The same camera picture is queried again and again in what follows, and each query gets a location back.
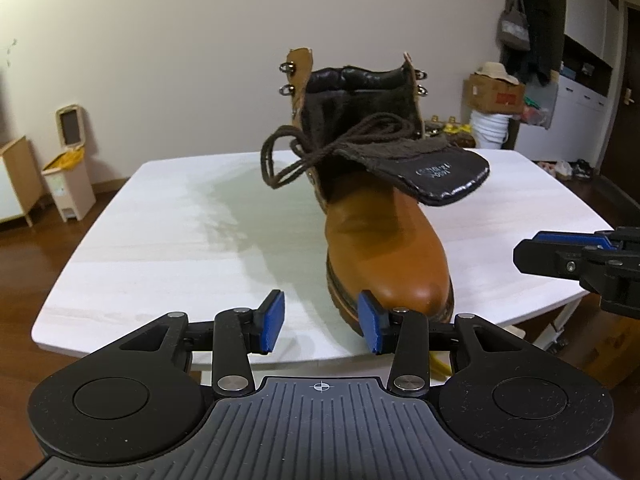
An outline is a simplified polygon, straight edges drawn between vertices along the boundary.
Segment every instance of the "beige trash can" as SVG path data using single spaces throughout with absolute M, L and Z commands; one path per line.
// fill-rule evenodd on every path
M 94 190 L 84 160 L 84 114 L 78 105 L 60 108 L 56 112 L 58 136 L 64 152 L 42 168 L 56 207 L 66 222 L 81 220 L 95 203 Z

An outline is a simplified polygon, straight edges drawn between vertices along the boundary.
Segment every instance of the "gray bag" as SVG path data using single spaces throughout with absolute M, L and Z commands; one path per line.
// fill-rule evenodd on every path
M 531 49 L 529 41 L 529 23 L 524 11 L 523 0 L 508 0 L 498 24 L 498 39 L 512 48 L 528 52 Z

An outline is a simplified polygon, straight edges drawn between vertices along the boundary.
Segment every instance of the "storage box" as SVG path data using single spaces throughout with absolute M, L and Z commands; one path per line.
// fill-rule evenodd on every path
M 81 220 L 95 203 L 94 190 L 84 160 L 84 114 L 78 105 L 61 108 L 56 112 L 60 144 L 65 149 L 42 168 L 53 201 L 66 222 L 69 218 Z
M 524 108 L 523 84 L 472 74 L 465 81 L 465 102 L 484 114 L 519 114 Z

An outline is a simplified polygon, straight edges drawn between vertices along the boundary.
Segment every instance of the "wall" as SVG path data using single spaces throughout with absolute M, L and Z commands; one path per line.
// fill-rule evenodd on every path
M 460 114 L 462 81 L 497 60 L 504 0 L 0 0 L 1 101 L 11 137 L 43 164 L 54 112 L 81 104 L 93 182 L 147 160 L 259 150 L 289 119 L 289 48 L 316 67 L 389 70 L 409 51 L 430 74 L 426 116 Z M 14 38 L 17 44 L 6 53 Z

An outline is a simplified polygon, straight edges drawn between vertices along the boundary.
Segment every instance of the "door handle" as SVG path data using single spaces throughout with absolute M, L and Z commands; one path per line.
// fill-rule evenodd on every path
M 625 105 L 629 106 L 631 103 L 635 103 L 635 101 L 631 98 L 631 88 L 627 88 L 625 90 L 625 96 L 622 99 Z

